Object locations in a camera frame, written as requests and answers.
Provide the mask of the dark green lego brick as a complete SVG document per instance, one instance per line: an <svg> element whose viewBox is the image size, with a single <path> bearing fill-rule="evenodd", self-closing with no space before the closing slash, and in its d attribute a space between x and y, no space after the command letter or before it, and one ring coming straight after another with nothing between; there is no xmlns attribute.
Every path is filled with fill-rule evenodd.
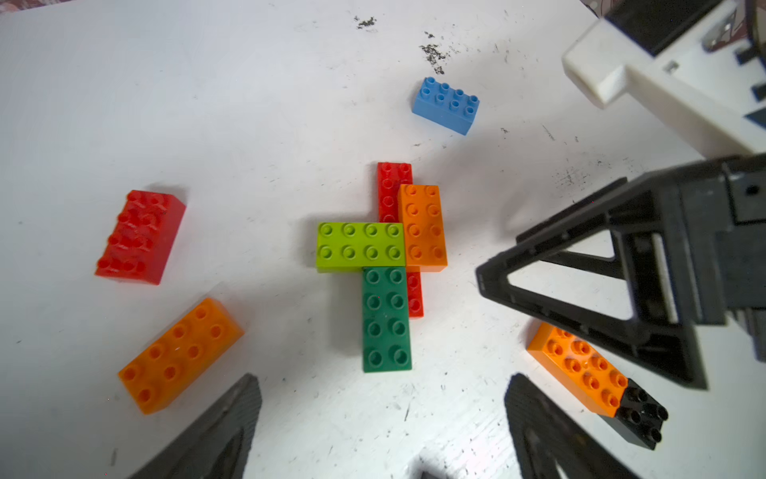
<svg viewBox="0 0 766 479"><path fill-rule="evenodd" d="M412 369L407 277L404 267L362 272L363 370Z"/></svg>

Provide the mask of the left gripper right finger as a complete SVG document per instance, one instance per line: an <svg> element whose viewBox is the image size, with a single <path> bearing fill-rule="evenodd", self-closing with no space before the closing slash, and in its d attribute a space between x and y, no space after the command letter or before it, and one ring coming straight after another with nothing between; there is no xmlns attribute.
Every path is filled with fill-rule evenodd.
<svg viewBox="0 0 766 479"><path fill-rule="evenodd" d="M512 376L505 404L524 478L634 478L526 375Z"/></svg>

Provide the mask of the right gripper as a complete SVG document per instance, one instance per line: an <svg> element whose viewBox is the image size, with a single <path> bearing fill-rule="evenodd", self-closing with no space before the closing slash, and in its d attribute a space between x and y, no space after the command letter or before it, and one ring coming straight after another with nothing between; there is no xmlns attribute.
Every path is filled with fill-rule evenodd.
<svg viewBox="0 0 766 479"><path fill-rule="evenodd" d="M643 179L581 203L480 265L481 295L706 389L688 236L697 322L733 317L763 362L765 156L696 165L679 189Z"/></svg>

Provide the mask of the lime green lego brick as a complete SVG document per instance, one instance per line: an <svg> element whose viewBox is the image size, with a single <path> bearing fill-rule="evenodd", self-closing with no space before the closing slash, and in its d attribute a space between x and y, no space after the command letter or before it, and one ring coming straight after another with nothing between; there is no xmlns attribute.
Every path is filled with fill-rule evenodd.
<svg viewBox="0 0 766 479"><path fill-rule="evenodd" d="M321 223L317 227L316 268L319 273L405 265L402 224Z"/></svg>

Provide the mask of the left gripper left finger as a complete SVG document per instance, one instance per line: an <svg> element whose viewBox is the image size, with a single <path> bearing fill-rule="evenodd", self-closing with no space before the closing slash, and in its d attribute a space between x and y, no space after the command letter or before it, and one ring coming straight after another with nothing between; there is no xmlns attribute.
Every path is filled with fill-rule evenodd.
<svg viewBox="0 0 766 479"><path fill-rule="evenodd" d="M241 478L263 405L257 377L247 373L135 478Z"/></svg>

